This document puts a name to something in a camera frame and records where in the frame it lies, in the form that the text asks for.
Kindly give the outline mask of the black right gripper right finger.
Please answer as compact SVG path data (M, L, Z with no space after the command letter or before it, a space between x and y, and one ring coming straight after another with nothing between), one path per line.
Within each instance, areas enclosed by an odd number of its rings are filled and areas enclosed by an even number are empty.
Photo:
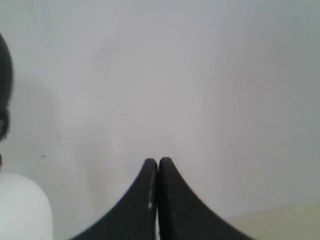
M162 240L252 239L207 207L169 157L159 162L158 223Z

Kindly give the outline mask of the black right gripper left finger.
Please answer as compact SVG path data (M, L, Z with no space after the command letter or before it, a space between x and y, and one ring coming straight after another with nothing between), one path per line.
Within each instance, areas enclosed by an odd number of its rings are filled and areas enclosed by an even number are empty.
M156 238L157 162L148 158L115 206L74 240L154 240Z

